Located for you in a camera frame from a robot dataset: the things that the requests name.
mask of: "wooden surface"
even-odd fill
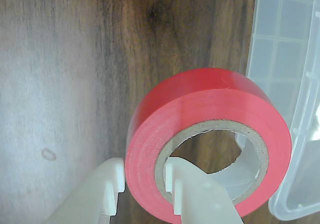
[[[124,157],[133,110],[161,80],[244,73],[254,1],[0,0],[0,224],[40,224],[97,165]],[[239,153],[223,131],[175,151],[207,172]],[[282,223],[267,204],[243,220]],[[127,189],[111,223],[163,222]]]

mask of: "red tape roll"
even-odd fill
[[[181,223],[155,182],[157,157],[178,132],[208,120],[232,120],[255,130],[268,152],[260,186],[235,207],[245,216],[277,190],[288,169],[291,136],[264,92],[246,77],[224,69],[201,68],[175,75],[156,86],[139,104],[127,136],[125,176],[136,201],[155,217]]]

